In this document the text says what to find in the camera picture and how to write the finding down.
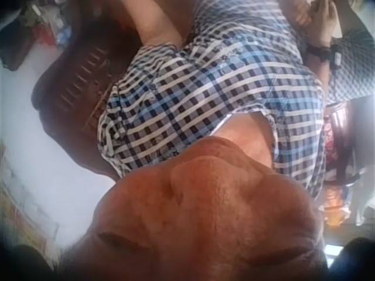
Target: black watch strap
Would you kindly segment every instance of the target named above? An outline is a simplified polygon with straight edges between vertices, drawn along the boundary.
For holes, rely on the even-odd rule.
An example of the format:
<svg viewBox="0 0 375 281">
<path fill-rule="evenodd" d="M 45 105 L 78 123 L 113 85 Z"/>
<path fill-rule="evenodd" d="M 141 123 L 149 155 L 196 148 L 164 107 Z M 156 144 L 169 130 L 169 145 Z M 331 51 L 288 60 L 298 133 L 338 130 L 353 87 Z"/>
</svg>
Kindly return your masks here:
<svg viewBox="0 0 375 281">
<path fill-rule="evenodd" d="M 330 48 L 328 47 L 315 47 L 313 45 L 310 45 L 308 44 L 307 46 L 307 52 L 309 54 L 312 54 L 316 57 L 319 57 L 321 62 L 327 62 L 327 61 L 331 61 L 331 58 L 332 58 L 332 51 Z"/>
</svg>

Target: person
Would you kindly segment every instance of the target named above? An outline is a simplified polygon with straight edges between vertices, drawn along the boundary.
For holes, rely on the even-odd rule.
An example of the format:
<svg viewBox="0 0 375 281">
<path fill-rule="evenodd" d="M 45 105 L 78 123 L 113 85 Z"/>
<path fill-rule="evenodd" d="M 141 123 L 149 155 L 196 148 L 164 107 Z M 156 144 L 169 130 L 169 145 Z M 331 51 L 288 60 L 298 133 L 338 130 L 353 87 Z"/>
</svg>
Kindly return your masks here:
<svg viewBox="0 0 375 281">
<path fill-rule="evenodd" d="M 327 104 L 370 93 L 367 33 L 337 42 L 343 71 L 333 94 L 320 55 L 338 20 L 331 0 L 312 11 L 304 60 L 304 37 L 276 0 L 196 1 L 186 46 L 155 1 L 122 2 L 144 47 L 98 129 L 122 179 L 58 271 L 84 280 L 322 280 L 313 198 L 325 174 L 323 116 Z"/>
</svg>

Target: plaid shirt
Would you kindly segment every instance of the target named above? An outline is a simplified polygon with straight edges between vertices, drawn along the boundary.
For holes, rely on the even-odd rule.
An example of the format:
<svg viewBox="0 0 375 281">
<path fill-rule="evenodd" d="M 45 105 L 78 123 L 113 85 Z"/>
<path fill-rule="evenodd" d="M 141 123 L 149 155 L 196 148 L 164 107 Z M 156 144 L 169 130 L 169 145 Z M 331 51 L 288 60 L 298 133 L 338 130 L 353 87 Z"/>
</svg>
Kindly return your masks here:
<svg viewBox="0 0 375 281">
<path fill-rule="evenodd" d="M 324 92 L 277 1 L 202 0 L 193 42 L 143 47 L 113 86 L 98 142 L 120 176 L 176 155 L 236 113 L 261 112 L 274 169 L 311 196 L 325 174 Z"/>
</svg>

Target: hand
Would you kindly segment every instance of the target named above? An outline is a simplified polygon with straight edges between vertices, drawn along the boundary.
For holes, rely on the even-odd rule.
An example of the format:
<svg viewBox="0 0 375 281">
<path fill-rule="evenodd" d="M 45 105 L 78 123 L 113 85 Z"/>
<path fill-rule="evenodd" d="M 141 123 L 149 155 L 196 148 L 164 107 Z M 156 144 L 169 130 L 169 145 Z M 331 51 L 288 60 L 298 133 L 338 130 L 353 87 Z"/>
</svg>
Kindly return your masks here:
<svg viewBox="0 0 375 281">
<path fill-rule="evenodd" d="M 309 43 L 315 47 L 330 47 L 338 24 L 338 12 L 332 0 L 318 0 L 311 6 L 312 23 L 308 29 Z"/>
</svg>

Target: floor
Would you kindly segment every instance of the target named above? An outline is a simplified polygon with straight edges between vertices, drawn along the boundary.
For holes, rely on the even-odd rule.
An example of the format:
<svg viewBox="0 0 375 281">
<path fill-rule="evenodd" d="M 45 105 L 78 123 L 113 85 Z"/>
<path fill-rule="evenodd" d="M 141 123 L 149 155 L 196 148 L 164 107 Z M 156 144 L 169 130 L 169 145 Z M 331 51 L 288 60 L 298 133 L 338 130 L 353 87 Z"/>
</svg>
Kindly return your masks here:
<svg viewBox="0 0 375 281">
<path fill-rule="evenodd" d="M 189 20 L 185 1 L 158 0 L 166 6 L 182 33 Z M 374 34 L 373 9 L 360 16 Z M 1 136 L 8 148 L 9 160 L 23 184 L 51 218 L 60 224 L 56 243 L 67 246 L 82 235 L 90 224 L 95 206 L 114 184 L 76 165 L 60 146 L 43 131 L 38 113 L 30 103 L 35 83 L 60 55 L 54 48 L 36 45 L 17 72 L 0 68 Z"/>
</svg>

